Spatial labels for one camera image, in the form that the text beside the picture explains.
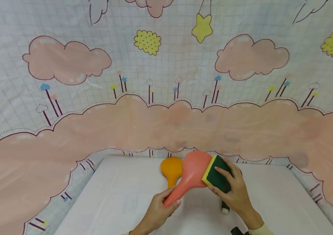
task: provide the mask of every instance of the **hand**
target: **hand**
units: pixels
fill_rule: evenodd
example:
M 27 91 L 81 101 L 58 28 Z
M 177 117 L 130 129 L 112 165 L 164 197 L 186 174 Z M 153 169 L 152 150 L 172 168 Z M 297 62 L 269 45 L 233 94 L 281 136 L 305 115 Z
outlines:
M 167 208 L 162 204 L 174 188 L 175 186 L 153 196 L 144 218 L 139 225 L 130 232 L 130 235 L 148 235 L 166 222 L 166 219 L 181 205 L 181 200 L 176 200 Z
M 223 193 L 220 189 L 214 186 L 209 186 L 208 188 L 220 197 L 229 208 L 234 210 L 242 218 L 249 229 L 255 230 L 260 228 L 264 222 L 259 213 L 254 210 L 253 205 L 251 205 L 241 170 L 228 159 L 222 159 L 231 169 L 233 176 L 231 176 L 228 171 L 219 167 L 215 167 L 215 170 L 228 180 L 232 190 L 228 193 Z

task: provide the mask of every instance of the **cartoon wing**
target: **cartoon wing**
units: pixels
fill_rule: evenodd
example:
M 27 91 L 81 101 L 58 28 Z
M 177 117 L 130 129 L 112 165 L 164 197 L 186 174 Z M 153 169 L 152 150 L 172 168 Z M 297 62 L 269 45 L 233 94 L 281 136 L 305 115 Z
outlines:
M 306 19 L 310 14 L 318 12 L 328 0 L 306 0 L 305 4 L 297 13 L 293 23 Z
M 91 0 L 90 3 L 91 24 L 95 24 L 100 21 L 102 15 L 108 10 L 108 0 Z

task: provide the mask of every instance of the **person's right hand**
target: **person's right hand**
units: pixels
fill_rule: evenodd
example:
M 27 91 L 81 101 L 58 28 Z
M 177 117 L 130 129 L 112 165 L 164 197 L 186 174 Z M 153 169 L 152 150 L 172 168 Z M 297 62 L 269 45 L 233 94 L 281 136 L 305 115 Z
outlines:
M 228 159 L 222 159 L 231 169 L 233 176 L 231 176 L 228 171 L 221 168 L 215 167 L 215 170 L 228 180 L 232 190 L 228 193 L 224 193 L 214 186 L 209 186 L 208 188 L 220 197 L 229 208 L 234 210 L 242 218 L 249 229 L 260 228 L 263 225 L 263 220 L 259 213 L 254 210 L 253 205 L 251 205 L 241 170 Z

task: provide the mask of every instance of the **finger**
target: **finger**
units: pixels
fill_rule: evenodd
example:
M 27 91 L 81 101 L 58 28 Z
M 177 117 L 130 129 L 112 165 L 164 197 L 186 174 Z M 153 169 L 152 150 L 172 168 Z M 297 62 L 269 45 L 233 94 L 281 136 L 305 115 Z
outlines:
M 218 173 L 223 175 L 231 185 L 235 182 L 235 179 L 233 178 L 233 176 L 228 171 L 223 170 L 223 169 L 221 169 L 220 167 L 217 167 L 217 166 L 215 166 L 214 168 Z
M 222 200 L 224 200 L 225 197 L 227 196 L 226 193 L 224 193 L 223 191 L 221 191 L 220 189 L 218 189 L 215 186 L 208 186 L 208 188 L 209 188 L 209 190 L 211 190 L 214 194 L 216 194 L 216 196 L 218 196 Z
M 166 208 L 166 213 L 171 215 L 181 205 L 181 200 L 176 200 L 169 207 Z
M 162 193 L 157 194 L 157 196 L 159 198 L 161 198 L 161 200 L 163 200 L 164 198 L 169 196 L 169 194 L 174 190 L 174 188 L 175 188 L 175 186 L 168 188 L 167 190 L 163 191 Z
M 232 171 L 233 174 L 233 178 L 240 178 L 242 176 L 242 172 L 239 170 L 238 166 L 236 166 L 234 163 L 232 163 L 231 161 L 229 161 L 228 159 L 222 157 L 222 159 L 224 160 L 224 162 L 228 165 L 228 167 L 230 168 L 230 170 Z

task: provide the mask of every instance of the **blue heart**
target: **blue heart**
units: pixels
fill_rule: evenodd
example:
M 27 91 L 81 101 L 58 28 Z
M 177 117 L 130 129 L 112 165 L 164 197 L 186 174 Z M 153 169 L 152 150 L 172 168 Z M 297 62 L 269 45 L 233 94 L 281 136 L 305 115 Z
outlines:
M 46 90 L 50 90 L 50 86 L 46 83 L 43 83 L 41 86 L 40 86 L 40 89 L 42 91 L 46 91 Z

